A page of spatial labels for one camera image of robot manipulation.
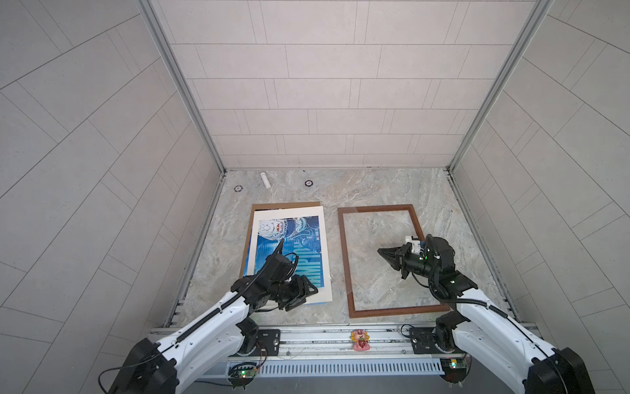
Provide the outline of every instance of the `white cylinder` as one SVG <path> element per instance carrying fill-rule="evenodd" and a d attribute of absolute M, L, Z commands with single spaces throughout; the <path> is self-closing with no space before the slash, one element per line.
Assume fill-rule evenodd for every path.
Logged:
<path fill-rule="evenodd" d="M 260 177 L 263 179 L 263 183 L 265 184 L 265 188 L 270 188 L 272 185 L 269 183 L 269 179 L 267 179 L 267 174 L 264 172 L 260 173 Z"/>

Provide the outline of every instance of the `pink toy figurine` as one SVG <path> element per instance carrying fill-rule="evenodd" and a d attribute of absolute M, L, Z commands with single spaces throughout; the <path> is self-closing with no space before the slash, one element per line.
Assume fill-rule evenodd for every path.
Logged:
<path fill-rule="evenodd" d="M 352 349 L 356 350 L 357 352 L 370 350 L 370 344 L 367 343 L 367 341 L 370 340 L 370 335 L 367 335 L 366 331 L 354 330 L 350 338 L 355 342 L 355 345 L 352 347 Z"/>

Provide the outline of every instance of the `metal corner post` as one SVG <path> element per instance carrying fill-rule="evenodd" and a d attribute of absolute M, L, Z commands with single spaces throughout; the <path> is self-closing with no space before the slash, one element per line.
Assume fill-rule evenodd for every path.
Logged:
<path fill-rule="evenodd" d="M 488 90 L 486 97 L 483 99 L 483 102 L 481 103 L 481 106 L 477 111 L 475 118 L 472 120 L 470 128 L 468 128 L 468 131 L 464 135 L 462 143 L 459 145 L 459 148 L 457 148 L 455 155 L 453 155 L 453 159 L 450 161 L 447 167 L 451 174 L 455 172 L 455 170 L 461 163 L 462 158 L 464 157 L 464 153 L 466 153 L 468 147 L 473 143 L 475 135 L 481 128 L 483 121 L 486 120 L 486 117 L 490 113 L 490 110 L 495 104 L 496 99 L 499 97 L 501 90 L 503 90 L 503 87 L 510 78 L 510 75 L 516 68 L 518 61 L 525 53 L 527 46 L 531 42 L 534 34 L 536 34 L 536 31 L 540 27 L 545 15 L 547 15 L 547 10 L 549 9 L 553 1 L 554 0 L 536 1 L 534 7 L 532 8 L 532 11 L 529 13 L 528 18 L 525 21 L 525 24 L 523 25 L 523 28 L 518 34 L 518 37 L 514 42 L 514 45 L 512 46 L 508 57 L 505 59 L 503 66 L 499 70 L 499 73 L 490 86 L 490 90 Z"/>
<path fill-rule="evenodd" d="M 186 79 L 184 78 L 184 75 L 181 73 L 181 69 L 179 65 L 177 64 L 177 60 L 175 59 L 175 55 L 173 51 L 171 50 L 171 46 L 166 40 L 166 35 L 164 35 L 164 32 L 162 31 L 162 26 L 160 26 L 158 22 L 158 17 L 156 16 L 155 11 L 153 10 L 153 6 L 151 5 L 150 0 L 136 0 L 136 3 L 138 5 L 138 10 L 140 11 L 140 15 L 142 15 L 142 18 L 144 19 L 147 27 L 149 28 L 149 33 L 151 34 L 151 37 L 153 37 L 153 40 L 156 43 L 157 49 L 160 55 L 162 56 L 164 63 L 166 64 L 166 69 L 168 70 L 170 75 L 172 75 L 173 81 L 175 82 L 175 86 L 177 87 L 177 90 L 182 95 L 181 98 L 184 101 L 184 105 L 186 106 L 186 109 L 188 110 L 190 117 L 195 123 L 197 130 L 201 132 L 201 135 L 203 137 L 203 140 L 205 141 L 205 144 L 210 149 L 210 152 L 212 153 L 212 157 L 214 161 L 217 163 L 217 167 L 219 168 L 220 172 L 224 175 L 226 172 L 226 167 L 221 161 L 221 157 L 219 156 L 214 146 L 214 143 L 212 142 L 212 139 L 210 138 L 210 133 L 208 132 L 208 128 L 205 126 L 205 123 L 203 122 L 203 118 L 201 116 L 201 113 L 199 112 L 199 109 L 197 108 L 197 105 L 195 104 L 195 100 L 193 99 L 192 94 L 190 93 L 190 89 L 188 89 L 188 85 L 186 84 Z"/>

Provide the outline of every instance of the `gray marble surface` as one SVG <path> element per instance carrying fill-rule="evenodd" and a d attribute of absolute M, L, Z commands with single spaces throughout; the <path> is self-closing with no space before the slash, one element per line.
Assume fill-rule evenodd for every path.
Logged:
<path fill-rule="evenodd" d="M 366 168 L 278 170 L 266 174 L 272 184 L 270 189 L 265 189 L 258 171 L 227 173 L 197 268 L 180 308 L 182 325 L 215 304 L 238 279 L 251 205 L 271 202 L 321 202 L 326 220 L 333 300 L 302 305 L 291 312 L 255 313 L 253 319 L 260 325 L 350 322 L 337 218 L 337 208 L 349 206 L 413 204 L 424 233 L 448 240 L 455 249 L 457 269 L 474 280 L 496 304 L 504 305 L 444 170 Z M 313 186 L 304 186 L 306 180 L 312 180 Z M 236 185 L 242 185 L 243 190 L 235 192 Z M 382 241 L 402 245 L 403 240 L 397 240 L 400 235 Z M 412 278 L 406 282 L 404 288 L 409 287 L 414 295 L 392 289 L 392 299 L 409 299 L 419 294 L 419 286 Z M 441 314 L 380 316 L 352 319 L 352 322 L 430 322 Z"/>
<path fill-rule="evenodd" d="M 401 246 L 406 235 L 416 235 L 408 211 L 344 214 L 343 223 L 356 310 L 439 304 L 428 289 L 411 276 L 403 280 L 377 253 L 378 248 Z"/>

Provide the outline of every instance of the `brown wooden frame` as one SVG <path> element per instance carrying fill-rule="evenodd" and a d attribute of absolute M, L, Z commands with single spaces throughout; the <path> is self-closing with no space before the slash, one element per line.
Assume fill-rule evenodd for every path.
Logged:
<path fill-rule="evenodd" d="M 249 243 L 251 241 L 251 228 L 254 225 L 254 212 L 256 211 L 268 211 L 269 209 L 289 209 L 289 208 L 306 208 L 306 207 L 319 207 L 321 204 L 319 201 L 314 202 L 279 202 L 276 204 L 252 204 L 251 214 L 249 215 L 249 226 L 247 227 L 247 237 L 245 237 L 245 250 L 243 250 L 243 261 L 241 262 L 240 277 L 243 277 L 245 271 L 245 263 L 247 262 L 247 251 L 249 249 Z"/>
<path fill-rule="evenodd" d="M 370 206 L 370 207 L 342 207 L 337 208 L 339 215 L 339 232 L 341 234 L 341 254 L 343 255 L 343 275 L 346 280 L 346 293 L 348 294 L 348 311 L 350 318 L 374 317 L 374 316 L 393 316 L 393 315 L 410 315 L 412 313 L 429 313 L 449 311 L 450 307 L 446 304 L 426 305 L 426 306 L 407 306 L 404 308 L 384 308 L 357 311 L 354 305 L 354 295 L 352 293 L 352 278 L 350 277 L 350 261 L 348 259 L 348 245 L 346 244 L 346 229 L 343 223 L 343 214 L 349 213 L 365 213 L 365 212 L 390 212 L 390 211 L 408 211 L 411 216 L 413 228 L 416 230 L 416 236 L 420 240 L 425 240 L 422 233 L 418 216 L 413 209 L 413 205 L 397 205 L 397 206 Z"/>

